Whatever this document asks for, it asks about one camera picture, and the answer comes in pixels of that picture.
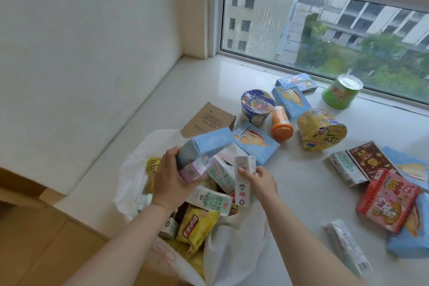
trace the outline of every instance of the wooden floor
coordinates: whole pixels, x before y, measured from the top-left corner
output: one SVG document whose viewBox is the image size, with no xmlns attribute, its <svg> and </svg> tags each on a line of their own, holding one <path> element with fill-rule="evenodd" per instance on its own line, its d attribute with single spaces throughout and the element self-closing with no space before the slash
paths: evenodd
<svg viewBox="0 0 429 286">
<path fill-rule="evenodd" d="M 60 286 L 106 240 L 53 207 L 0 202 L 0 286 Z M 183 285 L 142 268 L 134 285 Z"/>
</svg>

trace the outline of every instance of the pink snack box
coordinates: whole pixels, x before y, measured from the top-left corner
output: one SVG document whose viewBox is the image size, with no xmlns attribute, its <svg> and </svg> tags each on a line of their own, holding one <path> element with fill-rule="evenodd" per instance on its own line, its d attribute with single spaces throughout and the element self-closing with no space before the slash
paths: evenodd
<svg viewBox="0 0 429 286">
<path fill-rule="evenodd" d="M 356 211 L 399 233 L 420 191 L 415 184 L 383 168 L 374 175 Z"/>
</svg>

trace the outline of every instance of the blue box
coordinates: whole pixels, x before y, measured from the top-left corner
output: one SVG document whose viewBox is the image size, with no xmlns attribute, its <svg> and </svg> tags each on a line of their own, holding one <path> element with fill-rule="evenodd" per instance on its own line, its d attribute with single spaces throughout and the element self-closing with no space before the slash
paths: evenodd
<svg viewBox="0 0 429 286">
<path fill-rule="evenodd" d="M 181 170 L 202 155 L 212 157 L 234 142 L 234 135 L 228 127 L 195 136 L 180 148 L 177 154 L 177 167 Z"/>
<path fill-rule="evenodd" d="M 305 111 L 312 109 L 305 96 L 293 83 L 273 88 L 272 95 L 276 105 L 281 105 L 289 120 L 297 119 Z"/>
<path fill-rule="evenodd" d="M 311 79 L 310 76 L 304 73 L 293 76 L 291 78 L 279 78 L 277 79 L 275 85 L 282 86 L 288 83 L 296 84 L 299 90 L 303 93 L 313 92 L 318 88 L 317 84 L 314 83 L 313 79 Z"/>
<path fill-rule="evenodd" d="M 264 165 L 280 144 L 250 122 L 244 122 L 234 131 L 237 146 L 256 159 L 256 164 Z"/>
<path fill-rule="evenodd" d="M 426 163 L 387 146 L 383 148 L 383 153 L 396 166 L 400 175 L 429 192 L 429 168 Z"/>
<path fill-rule="evenodd" d="M 389 233 L 386 250 L 404 259 L 429 258 L 429 195 L 420 194 L 399 234 Z"/>
</svg>

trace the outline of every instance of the white plastic bag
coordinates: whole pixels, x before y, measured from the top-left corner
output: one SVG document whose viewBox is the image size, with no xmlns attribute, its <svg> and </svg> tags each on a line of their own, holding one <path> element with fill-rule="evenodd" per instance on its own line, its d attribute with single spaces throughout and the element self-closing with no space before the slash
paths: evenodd
<svg viewBox="0 0 429 286">
<path fill-rule="evenodd" d="M 178 130 L 156 130 L 146 136 L 122 163 L 114 202 L 128 223 L 138 214 L 136 198 L 148 180 L 148 160 L 161 157 L 167 149 L 182 146 L 185 142 Z M 268 232 L 268 222 L 259 202 L 249 208 L 240 208 L 233 216 L 220 217 L 204 247 L 206 282 L 160 238 L 154 241 L 145 263 L 162 274 L 177 275 L 195 286 L 236 285 L 255 270 Z"/>
</svg>

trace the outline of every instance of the hand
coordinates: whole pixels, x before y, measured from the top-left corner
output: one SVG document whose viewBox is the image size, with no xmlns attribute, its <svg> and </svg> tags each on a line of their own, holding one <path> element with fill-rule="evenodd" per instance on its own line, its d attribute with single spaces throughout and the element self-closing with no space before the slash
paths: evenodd
<svg viewBox="0 0 429 286">
<path fill-rule="evenodd" d="M 243 178 L 250 181 L 251 192 L 260 202 L 263 202 L 264 199 L 278 196 L 277 182 L 263 166 L 256 166 L 255 175 L 243 168 L 239 168 L 238 172 Z"/>
<path fill-rule="evenodd" d="M 169 214 L 185 202 L 198 184 L 198 180 L 186 182 L 177 171 L 176 155 L 179 149 L 176 146 L 164 154 L 154 176 L 152 204 L 165 208 Z"/>
</svg>

